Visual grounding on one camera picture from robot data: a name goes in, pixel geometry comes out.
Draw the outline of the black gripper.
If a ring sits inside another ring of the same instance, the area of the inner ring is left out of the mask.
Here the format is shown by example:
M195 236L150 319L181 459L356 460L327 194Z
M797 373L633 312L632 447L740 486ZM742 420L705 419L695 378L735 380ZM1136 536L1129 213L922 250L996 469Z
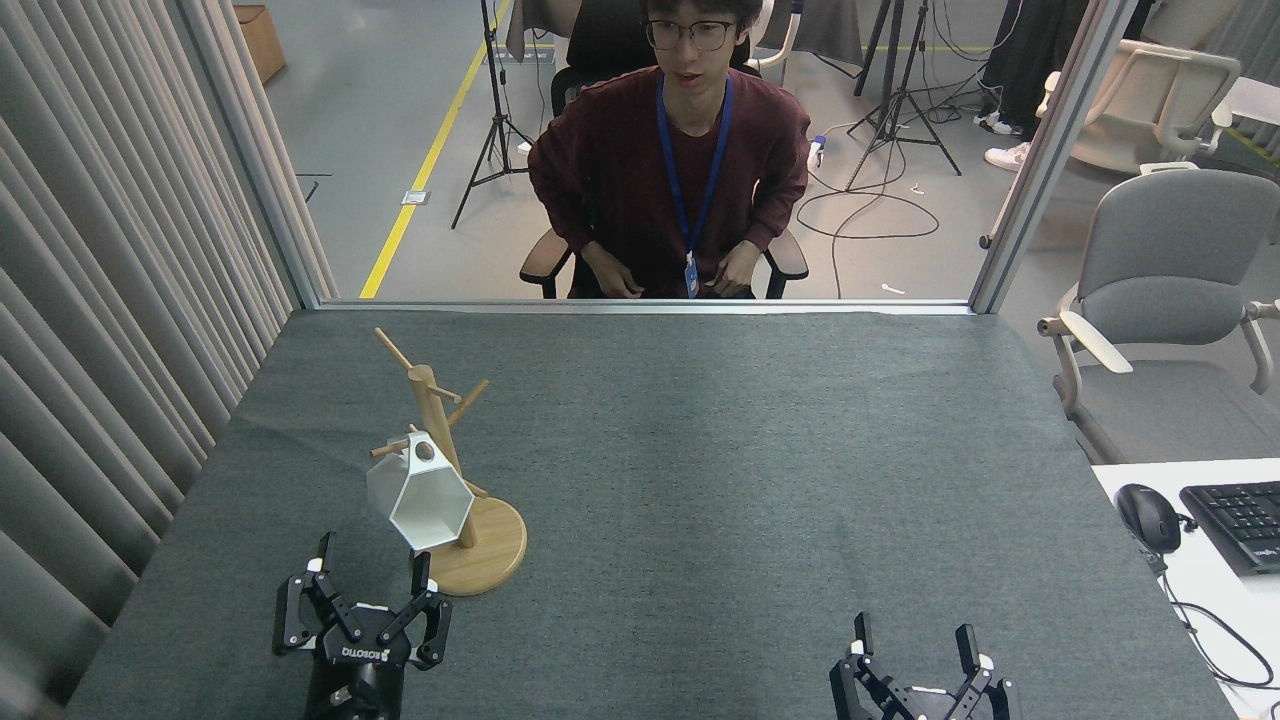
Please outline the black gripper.
M417 553L410 602L397 614L387 606L356 605L352 614L364 633L351 641L349 607L326 569L335 536L326 532L306 570L279 587L273 653L312 643L307 719L398 719L404 666L431 669L443 662L453 605L431 582L433 555ZM413 644L407 632L419 616L425 616L425 625Z
M1020 719L1019 689L1007 678L995 678L995 661L979 651L973 625L955 630L964 683L954 696L940 688L902 688L877 669L870 614L858 612L854 638L845 656L829 670L837 719L978 719L980 702L991 719Z

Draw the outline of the person's right hand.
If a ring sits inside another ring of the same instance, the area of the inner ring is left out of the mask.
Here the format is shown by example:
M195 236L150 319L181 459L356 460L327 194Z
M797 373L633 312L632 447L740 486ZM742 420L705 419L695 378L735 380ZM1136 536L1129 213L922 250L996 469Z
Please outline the person's right hand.
M599 242L586 243L580 258L590 266L602 293L607 299L640 299L644 288L631 270Z

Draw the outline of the person's left hand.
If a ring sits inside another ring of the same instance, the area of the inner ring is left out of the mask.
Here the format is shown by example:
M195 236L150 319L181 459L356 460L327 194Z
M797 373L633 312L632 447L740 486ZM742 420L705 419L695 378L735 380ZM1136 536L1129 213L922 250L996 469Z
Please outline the person's left hand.
M719 299L740 299L750 293L753 273L762 256L760 249L749 240L736 243L719 263L709 284Z

